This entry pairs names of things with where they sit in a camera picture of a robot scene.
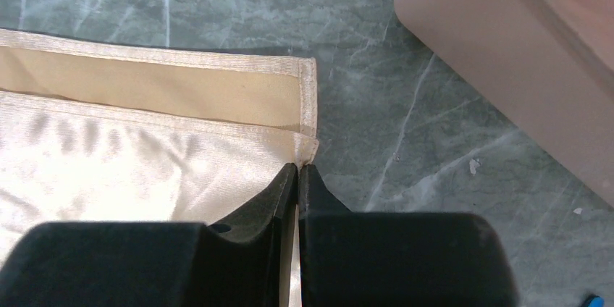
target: marble countertop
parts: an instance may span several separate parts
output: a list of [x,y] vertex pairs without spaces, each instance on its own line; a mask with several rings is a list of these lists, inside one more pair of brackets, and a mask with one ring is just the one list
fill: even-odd
[[392,0],[0,0],[0,26],[316,57],[316,164],[343,203],[484,216],[525,306],[614,300],[612,209],[412,36]]

